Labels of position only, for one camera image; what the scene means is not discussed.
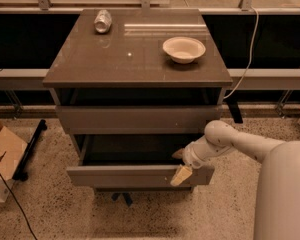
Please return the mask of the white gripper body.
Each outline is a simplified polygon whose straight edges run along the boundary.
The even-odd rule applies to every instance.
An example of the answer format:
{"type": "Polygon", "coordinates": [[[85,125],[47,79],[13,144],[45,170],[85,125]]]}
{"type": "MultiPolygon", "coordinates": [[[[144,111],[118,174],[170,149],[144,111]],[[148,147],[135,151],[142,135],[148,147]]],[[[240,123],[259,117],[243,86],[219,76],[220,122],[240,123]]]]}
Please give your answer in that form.
{"type": "Polygon", "coordinates": [[[183,161],[187,166],[199,169],[203,166],[207,154],[205,141],[193,141],[183,150],[183,161]]]}

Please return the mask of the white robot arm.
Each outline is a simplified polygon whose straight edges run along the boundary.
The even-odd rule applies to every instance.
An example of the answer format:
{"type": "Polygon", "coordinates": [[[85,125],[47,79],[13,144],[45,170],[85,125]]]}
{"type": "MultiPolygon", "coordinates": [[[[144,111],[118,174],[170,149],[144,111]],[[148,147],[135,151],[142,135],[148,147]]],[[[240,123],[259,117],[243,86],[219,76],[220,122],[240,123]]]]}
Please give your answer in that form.
{"type": "Polygon", "coordinates": [[[209,122],[204,135],[176,151],[183,161],[171,184],[179,186],[212,157],[237,150],[261,164],[253,240],[300,240],[300,141],[282,141],[209,122]]]}

